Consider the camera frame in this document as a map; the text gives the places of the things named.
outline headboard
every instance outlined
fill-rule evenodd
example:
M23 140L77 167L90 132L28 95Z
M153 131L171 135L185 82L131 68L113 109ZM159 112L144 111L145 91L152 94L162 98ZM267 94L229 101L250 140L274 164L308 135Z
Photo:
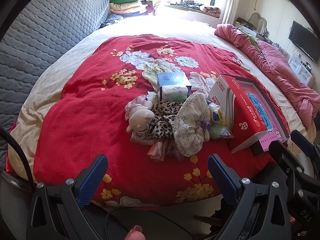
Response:
M9 130L41 74L99 29L109 0L32 0L0 43L0 125ZM7 145L0 139L0 170Z

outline blue gripper pad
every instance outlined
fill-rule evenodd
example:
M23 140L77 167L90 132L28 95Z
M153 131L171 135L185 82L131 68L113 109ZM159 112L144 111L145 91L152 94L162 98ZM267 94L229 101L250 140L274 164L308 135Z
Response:
M208 169L227 204L236 207L242 194L240 177L217 154L209 156Z
M314 146L298 130L293 130L290 138L307 157L313 157Z
M87 169L80 172L76 178L76 182L83 182L75 190L77 192L77 203L80 208L90 204L107 169L107 157L105 155L98 155Z

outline drawer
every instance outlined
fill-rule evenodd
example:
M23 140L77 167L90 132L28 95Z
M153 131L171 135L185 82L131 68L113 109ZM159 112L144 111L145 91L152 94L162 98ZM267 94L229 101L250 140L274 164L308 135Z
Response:
M301 68L301 69L299 70L299 72L297 73L297 77L299 78L299 80L300 80L302 83L308 85L308 83L309 83L310 80L311 80L312 75L311 75L311 73L310 73L309 71L307 71L305 68Z
M298 73L298 71L301 68L301 64L300 62L298 62L297 60L295 60L293 57L290 58L289 60L289 65L292 68L293 72L295 72L296 74Z

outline white cabinet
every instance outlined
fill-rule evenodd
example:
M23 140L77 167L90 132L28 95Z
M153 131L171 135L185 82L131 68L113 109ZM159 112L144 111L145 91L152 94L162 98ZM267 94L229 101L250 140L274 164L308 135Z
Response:
M288 63L300 82L311 87L314 82L314 78L305 66L301 64L300 59L292 55Z

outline cardboard box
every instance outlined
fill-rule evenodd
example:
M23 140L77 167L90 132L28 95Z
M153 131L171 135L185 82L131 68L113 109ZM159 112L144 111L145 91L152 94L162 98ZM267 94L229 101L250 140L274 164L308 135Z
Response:
M190 96L191 84L184 72L158 72L158 99L183 103Z
M263 152L269 150L269 145L272 141L279 140L282 143L285 143L289 138L289 132L285 124L282 122L281 117L279 116L275 106L269 99L269 97L264 93L264 91L259 87L259 85L252 79L232 76L234 77L239 85L244 89L247 94L253 94L255 98L251 98L253 101L257 101L259 105L262 106L264 113L268 116L266 123L270 122L272 128L268 129L268 133L265 134L259 141L250 146L253 156L258 156ZM260 111L259 105L256 104L258 113L261 113L263 118L264 113Z
M250 147L268 133L257 109L235 78L220 75L208 98L225 113L227 125L234 136L228 139L231 153Z

